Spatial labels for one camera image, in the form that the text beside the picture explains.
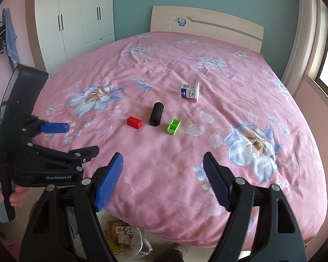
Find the green toy block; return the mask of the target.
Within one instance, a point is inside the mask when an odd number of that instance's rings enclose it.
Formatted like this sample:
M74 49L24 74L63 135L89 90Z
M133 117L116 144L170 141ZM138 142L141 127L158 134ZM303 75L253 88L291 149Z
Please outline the green toy block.
M167 127L167 133L170 135L175 135L178 131L178 129L180 128L181 125L181 121L178 119L173 119L168 127Z

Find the red toy block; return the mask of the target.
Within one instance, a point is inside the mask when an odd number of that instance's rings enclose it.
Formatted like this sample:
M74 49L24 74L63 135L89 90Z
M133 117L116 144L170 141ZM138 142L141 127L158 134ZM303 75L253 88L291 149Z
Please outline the red toy block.
M130 116L127 118L127 125L135 129L140 129L142 127L142 121L136 117Z

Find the black knitted sleeve roll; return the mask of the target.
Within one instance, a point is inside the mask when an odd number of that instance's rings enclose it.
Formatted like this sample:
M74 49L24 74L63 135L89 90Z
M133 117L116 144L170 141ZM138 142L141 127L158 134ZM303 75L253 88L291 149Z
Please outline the black knitted sleeve roll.
M164 105L161 102L156 102L153 105L153 109L152 109L150 120L149 120L149 124L151 126L156 127L161 124L163 109L164 109Z

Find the plastic trash bag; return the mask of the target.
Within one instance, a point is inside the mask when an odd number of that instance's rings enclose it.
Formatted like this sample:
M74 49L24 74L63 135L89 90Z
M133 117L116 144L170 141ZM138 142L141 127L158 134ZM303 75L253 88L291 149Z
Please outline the plastic trash bag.
M149 255L153 248L137 227L121 220L106 221L103 233L118 261L140 259Z

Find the pink floral bed sheet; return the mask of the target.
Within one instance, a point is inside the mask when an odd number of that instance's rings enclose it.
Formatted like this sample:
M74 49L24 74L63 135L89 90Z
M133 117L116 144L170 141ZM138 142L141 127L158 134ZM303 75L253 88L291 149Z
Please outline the pink floral bed sheet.
M200 83L195 102L183 84ZM153 105L161 124L149 124ZM316 141L297 103L261 54L206 37L145 33L78 57L53 73L35 115L66 122L68 133L34 142L68 152L97 145L85 176L114 153L124 170L107 210L148 233L213 248L229 213L203 169L211 152L222 166L255 186L280 186L305 243L327 211L325 172ZM127 125L133 116L142 121ZM181 121L175 135L167 133Z

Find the hanging blue clothes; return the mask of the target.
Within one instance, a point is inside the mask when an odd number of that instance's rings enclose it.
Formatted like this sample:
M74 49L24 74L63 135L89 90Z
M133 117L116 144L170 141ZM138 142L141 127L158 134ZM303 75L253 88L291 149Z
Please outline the hanging blue clothes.
M19 54L16 47L17 35L12 23L9 8L3 8L2 21L0 26L0 54L6 51L11 69L14 71L20 63Z

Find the white wardrobe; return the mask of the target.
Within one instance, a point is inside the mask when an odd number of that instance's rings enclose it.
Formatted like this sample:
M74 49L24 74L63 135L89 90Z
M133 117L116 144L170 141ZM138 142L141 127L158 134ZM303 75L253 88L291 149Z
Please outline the white wardrobe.
M25 11L33 62L47 73L115 40L113 0L25 0Z

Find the beige curtain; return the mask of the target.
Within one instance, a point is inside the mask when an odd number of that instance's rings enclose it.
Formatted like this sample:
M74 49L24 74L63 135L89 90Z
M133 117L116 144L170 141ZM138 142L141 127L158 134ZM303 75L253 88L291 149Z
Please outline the beige curtain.
M328 37L328 9L322 0L299 0L299 15L293 48L282 76L291 95L304 76L316 78Z

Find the window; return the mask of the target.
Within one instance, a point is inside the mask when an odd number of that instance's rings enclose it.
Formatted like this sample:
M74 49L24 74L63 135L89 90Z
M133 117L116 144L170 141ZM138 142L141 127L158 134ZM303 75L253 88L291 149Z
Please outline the window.
M328 11L319 14L309 73L307 74L328 98Z

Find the cream bed headboard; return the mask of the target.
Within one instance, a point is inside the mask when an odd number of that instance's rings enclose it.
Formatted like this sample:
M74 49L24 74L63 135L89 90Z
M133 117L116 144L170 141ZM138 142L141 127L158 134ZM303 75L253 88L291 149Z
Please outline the cream bed headboard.
M229 14L192 7L154 6L151 32L191 34L222 40L260 53L264 27Z

